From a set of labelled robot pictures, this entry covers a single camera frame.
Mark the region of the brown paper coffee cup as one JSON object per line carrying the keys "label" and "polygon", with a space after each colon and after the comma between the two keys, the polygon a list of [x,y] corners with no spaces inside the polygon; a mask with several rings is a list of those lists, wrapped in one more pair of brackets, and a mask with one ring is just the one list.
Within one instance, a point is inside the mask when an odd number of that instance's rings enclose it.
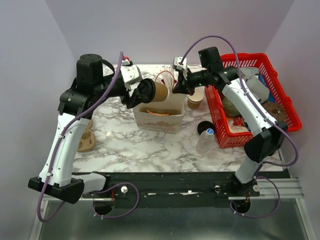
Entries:
{"label": "brown paper coffee cup", "polygon": [[170,95],[169,89],[162,83],[155,82],[154,84],[155,84],[155,94],[152,99],[152,102],[165,101]]}

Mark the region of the paper takeout bag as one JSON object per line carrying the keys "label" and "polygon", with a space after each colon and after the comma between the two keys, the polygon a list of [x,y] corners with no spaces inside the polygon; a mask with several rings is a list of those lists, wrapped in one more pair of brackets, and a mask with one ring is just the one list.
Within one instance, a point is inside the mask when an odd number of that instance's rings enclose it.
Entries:
{"label": "paper takeout bag", "polygon": [[138,87],[142,102],[133,108],[139,128],[177,133],[185,116],[185,94],[172,93],[177,79],[174,71],[163,70],[154,80],[146,78]]}

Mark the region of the black coffee cup lid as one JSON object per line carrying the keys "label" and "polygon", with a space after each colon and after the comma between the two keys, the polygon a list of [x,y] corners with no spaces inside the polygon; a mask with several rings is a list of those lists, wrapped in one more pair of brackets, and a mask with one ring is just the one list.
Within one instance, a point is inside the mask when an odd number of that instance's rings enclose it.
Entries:
{"label": "black coffee cup lid", "polygon": [[156,84],[150,78],[143,79],[137,89],[139,99],[145,104],[150,103],[156,95]]}

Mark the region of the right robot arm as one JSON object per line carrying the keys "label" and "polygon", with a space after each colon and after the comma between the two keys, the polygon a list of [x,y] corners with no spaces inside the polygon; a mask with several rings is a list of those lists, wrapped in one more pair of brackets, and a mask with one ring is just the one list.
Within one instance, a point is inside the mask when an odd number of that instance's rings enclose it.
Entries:
{"label": "right robot arm", "polygon": [[198,52],[202,70],[190,72],[183,57],[174,57],[172,68],[178,72],[174,94],[193,95],[200,86],[212,86],[229,99],[244,118],[253,138],[244,145],[245,158],[234,174],[230,191],[241,196],[248,190],[266,158],[272,156],[281,146],[287,133],[285,122],[277,122],[251,92],[239,67],[224,67],[216,47],[209,47]]}

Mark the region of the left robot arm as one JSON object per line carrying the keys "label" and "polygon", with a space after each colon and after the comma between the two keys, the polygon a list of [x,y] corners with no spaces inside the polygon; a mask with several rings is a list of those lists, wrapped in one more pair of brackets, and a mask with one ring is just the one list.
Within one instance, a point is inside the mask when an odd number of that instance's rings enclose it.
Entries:
{"label": "left robot arm", "polygon": [[144,84],[139,67],[123,55],[118,67],[98,54],[84,54],[76,62],[76,77],[59,98],[58,122],[54,140],[40,174],[28,187],[63,202],[75,204],[83,194],[95,192],[104,198],[111,185],[102,173],[73,176],[73,161],[94,110],[109,98],[119,97],[127,108],[142,102],[139,92],[130,94],[131,85]]}

